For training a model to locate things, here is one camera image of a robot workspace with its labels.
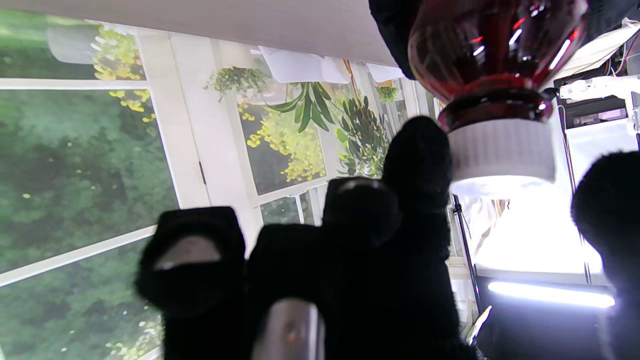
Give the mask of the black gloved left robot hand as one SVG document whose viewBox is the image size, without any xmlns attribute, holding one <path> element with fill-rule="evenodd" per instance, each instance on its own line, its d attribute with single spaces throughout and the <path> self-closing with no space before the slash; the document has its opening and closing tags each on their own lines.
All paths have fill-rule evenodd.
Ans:
<svg viewBox="0 0 640 360">
<path fill-rule="evenodd" d="M 409 38 L 418 16 L 420 0 L 370 0 L 371 16 L 398 68 L 410 80 L 416 76 L 409 63 Z"/>
</svg>

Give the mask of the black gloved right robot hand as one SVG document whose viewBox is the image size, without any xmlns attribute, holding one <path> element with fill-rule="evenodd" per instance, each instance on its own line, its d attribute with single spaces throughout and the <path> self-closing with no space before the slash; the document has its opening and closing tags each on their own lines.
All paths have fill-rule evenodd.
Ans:
<svg viewBox="0 0 640 360">
<path fill-rule="evenodd" d="M 234 209 L 169 210 L 134 285 L 157 308 L 166 360 L 476 360 L 447 260 L 453 160 L 413 117 L 382 178 L 330 180 L 318 225 L 266 224 L 248 258 Z"/>
</svg>

